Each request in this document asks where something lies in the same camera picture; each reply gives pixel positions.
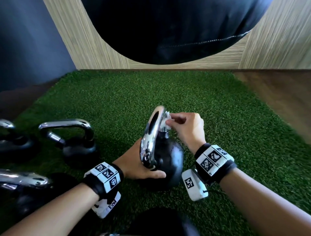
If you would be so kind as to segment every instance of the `right hand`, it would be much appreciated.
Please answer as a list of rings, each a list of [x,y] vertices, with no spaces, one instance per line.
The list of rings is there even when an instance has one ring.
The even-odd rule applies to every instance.
[[[170,113],[173,120],[166,124],[177,131],[180,140],[195,154],[206,143],[204,134],[204,120],[198,113]]]

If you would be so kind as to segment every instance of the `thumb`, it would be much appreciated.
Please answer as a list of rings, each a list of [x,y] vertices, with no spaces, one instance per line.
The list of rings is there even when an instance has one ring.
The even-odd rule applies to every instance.
[[[145,178],[163,179],[165,177],[166,177],[166,173],[162,170],[156,170],[156,171],[147,170],[145,173]]]
[[[172,127],[174,130],[177,130],[178,127],[180,126],[180,124],[178,124],[176,121],[173,121],[171,119],[167,120],[165,124],[168,125],[169,127]]]

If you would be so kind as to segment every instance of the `artificial turf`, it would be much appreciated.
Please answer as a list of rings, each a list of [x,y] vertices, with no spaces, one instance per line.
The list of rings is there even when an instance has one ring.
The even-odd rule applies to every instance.
[[[102,160],[109,163],[142,135],[157,105],[164,105],[170,112],[199,113],[208,142],[229,152],[249,176],[311,213],[310,147],[231,73],[77,71],[63,77],[15,124],[39,137],[37,126],[42,122],[85,119],[94,127]],[[70,137],[80,132],[62,129],[58,133]],[[34,159],[22,165],[3,164],[1,168],[41,175],[66,172],[79,180],[83,177],[83,171],[64,164],[61,151],[52,141],[40,140],[42,150]],[[194,162],[185,150],[184,170]],[[185,213],[201,235],[254,234],[225,194],[211,192],[208,198],[192,202],[182,184],[168,192],[154,193],[131,180],[124,181],[120,192],[115,212],[102,221],[89,216],[78,235],[122,232],[136,215],[155,206]],[[7,204],[12,202],[3,197],[1,200],[2,232],[13,221]],[[155,222],[155,227],[160,221],[146,219],[144,223]]]

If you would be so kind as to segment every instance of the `wooden wall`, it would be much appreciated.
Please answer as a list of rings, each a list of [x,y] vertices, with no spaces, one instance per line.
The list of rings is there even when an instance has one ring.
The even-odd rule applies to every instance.
[[[105,43],[81,0],[44,0],[77,69],[311,69],[311,1],[274,0],[257,26],[232,47],[177,65],[130,60]]]

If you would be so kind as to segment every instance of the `kettlebell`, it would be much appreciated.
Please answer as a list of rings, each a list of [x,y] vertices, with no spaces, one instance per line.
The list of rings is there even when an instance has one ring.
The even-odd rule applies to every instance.
[[[177,186],[182,180],[184,150],[180,143],[169,136],[169,130],[162,120],[168,112],[164,106],[153,111],[140,145],[140,157],[143,165],[152,170],[166,173],[164,179],[138,180],[142,187],[151,191],[165,191]]]
[[[16,132],[15,125],[8,120],[0,119],[0,127],[7,131],[0,136],[0,156],[13,162],[24,162],[38,153],[40,146],[35,137]]]
[[[34,172],[0,169],[0,188],[10,190],[11,196],[16,199],[14,211],[17,221],[77,184],[73,176],[65,173],[53,173],[47,178]]]
[[[82,128],[84,136],[65,140],[51,131],[69,127]],[[81,119],[45,122],[39,125],[39,130],[44,137],[54,140],[56,146],[62,149],[64,161],[70,167],[90,169],[99,163],[100,155],[94,141],[94,131],[89,122]]]

